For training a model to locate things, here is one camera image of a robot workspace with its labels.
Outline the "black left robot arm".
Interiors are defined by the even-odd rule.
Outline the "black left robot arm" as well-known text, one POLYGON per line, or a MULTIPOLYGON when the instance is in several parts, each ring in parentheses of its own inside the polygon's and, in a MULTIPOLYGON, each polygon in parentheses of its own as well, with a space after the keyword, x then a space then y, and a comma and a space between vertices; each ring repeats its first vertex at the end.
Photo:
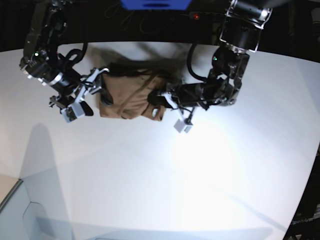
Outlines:
POLYGON ((232 0, 225 12, 219 41, 211 59, 206 77, 192 69, 193 43, 186 57, 188 73, 197 83, 166 83, 148 96, 150 116, 161 120, 165 110, 175 111, 178 119, 174 128, 188 133, 197 108, 207 111, 211 106, 227 107, 236 103, 242 87, 242 78, 250 55, 258 49, 261 33, 269 21, 273 8, 263 0, 232 0))

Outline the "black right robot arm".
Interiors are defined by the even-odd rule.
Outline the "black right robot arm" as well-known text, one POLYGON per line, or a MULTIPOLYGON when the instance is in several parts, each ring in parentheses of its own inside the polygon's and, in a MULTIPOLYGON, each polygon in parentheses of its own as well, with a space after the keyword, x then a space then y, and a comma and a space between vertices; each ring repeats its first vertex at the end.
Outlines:
POLYGON ((36 3, 19 63, 28 79, 35 79, 57 92, 50 97, 48 106, 58 107, 68 123, 93 116, 92 108, 85 101, 87 94, 99 94, 102 102, 109 106, 114 103, 102 77, 110 71, 107 66, 93 68, 87 75, 81 75, 73 68, 83 60, 88 49, 86 21, 82 21, 82 48, 73 48, 66 55, 58 52, 68 26, 66 11, 74 4, 78 1, 41 0, 36 3))

